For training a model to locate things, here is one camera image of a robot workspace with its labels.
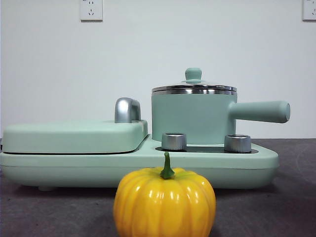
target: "lid knob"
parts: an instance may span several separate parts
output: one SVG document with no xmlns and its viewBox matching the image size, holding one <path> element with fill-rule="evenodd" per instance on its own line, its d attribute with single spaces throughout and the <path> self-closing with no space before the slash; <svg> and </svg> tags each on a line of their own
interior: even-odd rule
<svg viewBox="0 0 316 237">
<path fill-rule="evenodd" d="M 185 72 L 186 80 L 188 83 L 196 81 L 201 82 L 202 70 L 201 68 L 188 68 Z"/>
<path fill-rule="evenodd" d="M 164 133 L 161 147 L 165 150 L 185 150 L 187 148 L 187 136 L 184 133 Z"/>
</svg>

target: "appliance foot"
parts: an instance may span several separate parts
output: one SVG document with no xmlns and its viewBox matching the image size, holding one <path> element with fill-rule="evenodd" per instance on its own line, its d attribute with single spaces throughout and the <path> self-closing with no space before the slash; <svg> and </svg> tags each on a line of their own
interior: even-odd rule
<svg viewBox="0 0 316 237">
<path fill-rule="evenodd" d="M 42 192 L 49 192 L 55 190 L 56 187 L 39 186 L 39 190 Z"/>
</svg>

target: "saucepan handle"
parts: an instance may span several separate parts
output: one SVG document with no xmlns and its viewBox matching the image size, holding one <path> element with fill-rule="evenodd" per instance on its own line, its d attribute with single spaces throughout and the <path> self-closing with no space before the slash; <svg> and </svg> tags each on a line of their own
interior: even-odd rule
<svg viewBox="0 0 316 237">
<path fill-rule="evenodd" d="M 230 116 L 234 119 L 285 123 L 290 114 L 286 101 L 233 103 L 230 106 Z"/>
</svg>

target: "silver handle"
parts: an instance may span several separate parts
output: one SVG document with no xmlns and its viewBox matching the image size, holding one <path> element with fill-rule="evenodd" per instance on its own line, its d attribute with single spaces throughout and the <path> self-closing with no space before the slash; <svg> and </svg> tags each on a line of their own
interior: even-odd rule
<svg viewBox="0 0 316 237">
<path fill-rule="evenodd" d="M 127 97 L 119 98 L 115 104 L 114 122 L 132 123 L 132 120 L 141 120 L 139 102 Z"/>
</svg>

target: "saucepan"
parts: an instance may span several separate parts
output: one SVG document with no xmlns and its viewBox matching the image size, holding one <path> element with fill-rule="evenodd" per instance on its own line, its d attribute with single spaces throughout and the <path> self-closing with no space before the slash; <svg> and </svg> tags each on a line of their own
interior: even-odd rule
<svg viewBox="0 0 316 237">
<path fill-rule="evenodd" d="M 285 123 L 285 101 L 237 103 L 237 89 L 201 80 L 200 68 L 188 68 L 186 80 L 152 90 L 152 138 L 184 133 L 188 144 L 223 144 L 236 133 L 236 119 Z"/>
</svg>

